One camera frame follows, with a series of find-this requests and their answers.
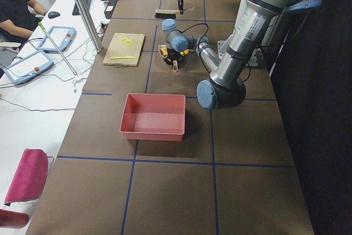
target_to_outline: wooden cutting board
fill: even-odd
[[[144,39],[144,34],[115,33],[104,57],[103,64],[119,64],[132,67],[138,66]],[[125,56],[134,58],[111,59],[111,57]]]

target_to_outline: workbench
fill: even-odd
[[[177,15],[179,29],[207,23],[213,48],[232,33],[240,0],[184,2],[195,10]],[[139,65],[96,56],[27,234],[313,234],[264,61],[240,106],[209,112],[196,99],[208,72],[195,54],[173,72],[158,53],[157,8],[177,0],[118,1],[102,43],[145,34]],[[185,95],[184,139],[126,140],[128,93]]]

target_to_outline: person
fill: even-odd
[[[0,0],[0,34],[8,41],[23,44],[38,26],[40,19],[30,13],[28,6],[38,14],[47,13],[36,0]]]

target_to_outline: person's arm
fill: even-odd
[[[26,39],[29,39],[29,37],[33,33],[33,31],[31,30],[17,27],[15,24],[13,24],[13,22],[10,19],[0,22],[0,27],[12,35],[20,36]]]
[[[36,13],[45,16],[47,10],[36,0],[29,0],[27,4],[35,10]]]

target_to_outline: table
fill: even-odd
[[[87,42],[89,35],[81,16],[72,16],[73,6],[74,0],[56,0],[49,12],[58,11],[60,16],[54,19],[49,19],[45,16],[42,23],[47,30],[52,25],[73,26],[76,28],[77,35],[64,54],[68,56],[76,50],[71,56],[68,56],[68,59],[76,71],[79,74],[82,73],[82,77],[87,78],[96,52],[92,42]],[[97,28],[101,21],[105,23],[109,21],[105,19],[103,11],[103,2],[92,0],[90,13]],[[42,30],[37,28],[30,40],[38,37],[42,38],[43,36]],[[35,46],[39,43],[39,41],[32,42]],[[27,43],[18,56],[25,57],[34,51],[34,47]],[[74,93],[72,81],[69,80],[73,77],[72,72],[62,62],[58,54],[51,54],[50,57],[55,65],[42,76],[27,84],[3,88],[12,85],[9,84],[10,80],[5,74],[0,80],[2,98],[9,102],[32,110],[69,109],[33,112],[0,100],[0,201],[4,201],[24,149],[42,149],[48,155],[57,156],[86,81],[84,79],[77,83],[77,92]],[[6,207],[5,209],[27,212],[32,215],[36,209],[36,204],[13,203],[11,207]],[[27,227],[20,230],[2,229],[1,234],[24,234]]]
[[[239,2],[185,0],[195,11],[178,27],[206,22],[215,47]],[[140,64],[118,69],[97,55],[27,234],[313,234],[264,62],[240,106],[206,111],[196,99],[208,75],[201,62],[191,54],[173,73],[157,52],[156,8],[177,0],[119,0],[103,45],[115,32],[145,34]],[[184,140],[126,140],[119,125],[130,92],[186,95]]]

